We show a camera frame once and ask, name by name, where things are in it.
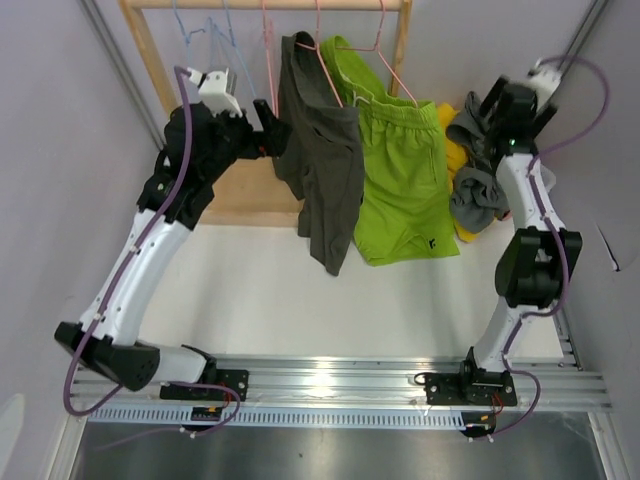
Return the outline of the yellow shorts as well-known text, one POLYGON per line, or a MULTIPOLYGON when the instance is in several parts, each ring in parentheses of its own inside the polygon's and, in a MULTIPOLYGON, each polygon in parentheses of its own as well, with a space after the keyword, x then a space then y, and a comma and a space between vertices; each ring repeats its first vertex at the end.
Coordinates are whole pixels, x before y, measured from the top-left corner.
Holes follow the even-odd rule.
MULTIPOLYGON (((438 120, 440 122, 440 126, 444 130, 444 133, 445 133, 445 128, 451 123, 454 115, 458 113, 460 110, 454 109, 451 105, 447 103, 443 103, 437 107, 438 120)), ((451 196, 451 193, 453 192, 453 176, 456 173, 456 171, 465 164, 465 162, 467 161, 467 155, 461 147, 457 146, 452 141, 448 140, 446 138, 446 135, 445 135, 445 151, 446 151, 446 163, 447 163, 447 174, 448 174, 449 209, 450 209, 450 196, 451 196)), ((459 239, 465 243, 473 242, 481 232, 486 230, 492 224, 491 223, 479 234, 470 234, 469 232, 464 230, 461 226, 459 226, 457 224, 457 221, 454 218, 453 218, 453 222, 454 222, 454 228, 455 228, 456 234, 458 235, 459 239)))

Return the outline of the grey shorts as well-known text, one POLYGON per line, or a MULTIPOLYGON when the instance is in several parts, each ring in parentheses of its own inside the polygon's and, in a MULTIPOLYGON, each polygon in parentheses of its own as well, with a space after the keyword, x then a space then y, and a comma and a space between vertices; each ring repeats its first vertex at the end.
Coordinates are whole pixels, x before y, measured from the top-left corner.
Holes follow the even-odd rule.
POLYGON ((463 108, 445 128, 446 138, 467 155, 467 161, 453 176, 450 211, 457 224, 470 234, 479 234, 509 212, 506 194, 485 155, 488 122, 480 114, 480 107, 478 94, 469 92, 463 108))

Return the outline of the light blue wire hanger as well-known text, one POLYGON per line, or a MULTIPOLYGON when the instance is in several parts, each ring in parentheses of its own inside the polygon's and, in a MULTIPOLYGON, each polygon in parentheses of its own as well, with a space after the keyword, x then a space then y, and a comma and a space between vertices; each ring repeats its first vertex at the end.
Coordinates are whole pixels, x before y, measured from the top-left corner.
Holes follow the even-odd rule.
POLYGON ((179 13, 178 2, 176 0, 172 0, 171 4, 172 4, 173 15, 177 21, 177 24, 185 45, 185 52, 186 52, 186 58, 187 58, 186 64, 188 66, 192 66, 193 55, 191 52, 191 44, 195 37, 206 34, 208 30, 205 27, 196 28, 195 30, 187 30, 185 23, 179 13))
POLYGON ((244 77, 246 79, 247 85, 249 87, 251 98, 255 99, 257 97, 257 92, 255 88, 255 84, 245 58, 240 49, 239 43, 236 39, 233 22, 231 18, 231 9, 229 2, 227 0, 222 0, 222 7, 224 10, 224 15, 226 19, 226 29, 220 27, 212 18, 208 19, 209 24, 209 33, 211 38, 212 50, 220 50, 222 52, 222 56, 227 59, 227 62, 231 64, 231 60, 227 55, 227 51, 225 50, 226 45, 228 45, 234 52, 236 61, 240 66, 244 77))

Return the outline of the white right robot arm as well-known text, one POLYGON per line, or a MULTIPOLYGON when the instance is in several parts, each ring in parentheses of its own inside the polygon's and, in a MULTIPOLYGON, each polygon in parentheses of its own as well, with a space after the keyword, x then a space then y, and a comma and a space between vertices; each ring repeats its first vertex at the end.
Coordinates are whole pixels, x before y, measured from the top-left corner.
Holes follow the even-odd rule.
POLYGON ((531 322, 553 316, 568 292, 582 238, 555 213, 535 145, 557 111, 546 101, 552 91, 500 77, 480 105, 488 122, 485 154, 506 195, 515 233, 496 266, 495 311, 458 372, 414 378, 430 406, 516 406, 509 355, 531 322))

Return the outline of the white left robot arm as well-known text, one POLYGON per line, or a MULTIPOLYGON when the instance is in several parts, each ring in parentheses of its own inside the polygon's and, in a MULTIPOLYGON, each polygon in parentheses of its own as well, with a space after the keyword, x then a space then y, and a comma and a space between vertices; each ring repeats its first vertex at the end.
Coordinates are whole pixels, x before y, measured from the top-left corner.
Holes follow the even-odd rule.
POLYGON ((55 340, 71 355, 63 399, 79 366, 139 391, 150 383, 185 390, 197 400, 217 387, 216 360, 194 347, 145 344, 139 330, 147 305, 171 259, 214 199, 214 183, 239 159, 282 154, 291 128, 268 103, 253 106, 262 127, 244 114, 212 113, 203 103, 176 108, 165 146, 137 200, 129 237, 96 300, 77 322, 62 322, 55 340))

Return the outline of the dark olive shorts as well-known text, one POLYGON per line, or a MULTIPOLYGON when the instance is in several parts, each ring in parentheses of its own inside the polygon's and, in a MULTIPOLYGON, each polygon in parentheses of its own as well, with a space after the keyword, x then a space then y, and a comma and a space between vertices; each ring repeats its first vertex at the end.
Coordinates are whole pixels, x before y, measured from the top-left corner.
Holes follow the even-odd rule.
POLYGON ((359 109, 339 105, 305 31, 281 39, 278 102, 292 133, 273 160, 276 177, 302 202, 297 229, 310 255, 337 276, 364 196, 359 109))

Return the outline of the lime green shorts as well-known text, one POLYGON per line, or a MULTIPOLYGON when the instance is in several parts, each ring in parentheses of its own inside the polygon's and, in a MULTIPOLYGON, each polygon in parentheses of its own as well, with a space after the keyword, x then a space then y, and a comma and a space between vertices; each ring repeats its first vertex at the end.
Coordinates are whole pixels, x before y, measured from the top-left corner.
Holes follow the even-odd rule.
POLYGON ((458 255, 436 105, 388 94, 340 35, 325 40, 321 54, 343 103, 359 109, 365 169, 354 232, 359 253, 371 266, 458 255))

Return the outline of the wooden clothes rack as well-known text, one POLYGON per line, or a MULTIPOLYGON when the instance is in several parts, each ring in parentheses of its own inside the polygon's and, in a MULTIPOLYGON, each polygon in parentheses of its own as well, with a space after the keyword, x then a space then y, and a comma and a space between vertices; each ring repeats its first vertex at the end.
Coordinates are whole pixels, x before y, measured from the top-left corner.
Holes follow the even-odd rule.
MULTIPOLYGON (((221 1, 177 1, 181 10, 223 10, 221 1)), ((261 14, 260 1, 228 1, 231 10, 256 11, 261 14)), ((128 25, 136 48, 146 68, 156 96, 166 114, 178 106, 169 70, 165 67, 153 33, 145 18, 147 10, 170 10, 171 1, 121 1, 120 10, 128 25)), ((267 1, 267 13, 274 11, 312 11, 317 19, 324 12, 374 11, 382 17, 395 14, 395 38, 390 69, 392 79, 388 91, 395 95, 402 86, 408 45, 409 25, 413 3, 411 1, 267 1)), ((263 25, 261 14, 261 43, 263 25)), ((301 203, 294 199, 284 182, 275 176, 269 159, 239 160, 213 186, 215 200, 208 206, 201 221, 211 225, 238 225, 255 227, 293 227, 297 223, 301 203)))

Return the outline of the white plastic basket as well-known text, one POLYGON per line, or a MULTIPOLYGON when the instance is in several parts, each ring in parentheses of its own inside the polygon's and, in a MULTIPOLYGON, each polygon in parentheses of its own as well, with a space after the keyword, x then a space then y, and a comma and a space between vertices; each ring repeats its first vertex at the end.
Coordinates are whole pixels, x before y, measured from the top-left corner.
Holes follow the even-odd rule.
POLYGON ((545 165, 540 166, 541 179, 547 193, 550 193, 556 185, 555 174, 545 165))

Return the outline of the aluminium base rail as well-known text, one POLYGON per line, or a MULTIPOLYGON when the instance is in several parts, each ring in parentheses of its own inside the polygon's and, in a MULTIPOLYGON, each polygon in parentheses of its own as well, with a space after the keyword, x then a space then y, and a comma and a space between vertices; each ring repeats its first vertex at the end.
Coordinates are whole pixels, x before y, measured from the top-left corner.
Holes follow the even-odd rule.
MULTIPOLYGON (((257 357, 220 355, 218 366, 249 372, 246 407, 404 410, 426 394, 413 382, 424 371, 454 372, 451 358, 257 357)), ((539 411, 609 412, 603 375, 581 370, 572 356, 560 363, 517 364, 539 379, 539 411)))

